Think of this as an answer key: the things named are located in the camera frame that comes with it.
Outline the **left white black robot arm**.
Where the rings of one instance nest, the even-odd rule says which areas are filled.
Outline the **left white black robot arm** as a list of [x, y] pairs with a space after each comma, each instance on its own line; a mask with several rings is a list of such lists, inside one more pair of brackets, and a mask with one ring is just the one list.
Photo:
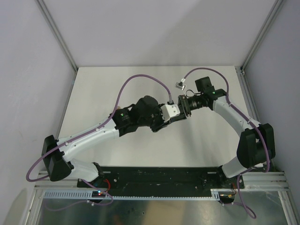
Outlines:
[[186, 115], [180, 104], [159, 104], [155, 98], [144, 96], [136, 104], [116, 110], [109, 121], [104, 120], [90, 131], [82, 131], [69, 140], [56, 140], [50, 135], [45, 138], [42, 149], [43, 162], [50, 181], [72, 177], [99, 187], [104, 182], [101, 167], [95, 162], [77, 160], [77, 154], [104, 141], [133, 133], [139, 127], [149, 127], [155, 133], [184, 119]]

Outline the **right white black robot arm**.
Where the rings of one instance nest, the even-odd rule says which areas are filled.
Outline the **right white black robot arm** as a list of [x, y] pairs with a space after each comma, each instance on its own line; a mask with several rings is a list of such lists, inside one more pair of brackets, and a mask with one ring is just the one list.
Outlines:
[[265, 163], [268, 172], [270, 161], [275, 157], [275, 140], [273, 127], [262, 124], [246, 114], [230, 102], [228, 93], [223, 89], [216, 90], [209, 77], [195, 81], [198, 93], [188, 97], [178, 96], [180, 118], [186, 119], [196, 109], [207, 107], [220, 115], [237, 133], [239, 143], [236, 157], [222, 165], [222, 173], [217, 175], [217, 184], [227, 188], [233, 178], [243, 172]]

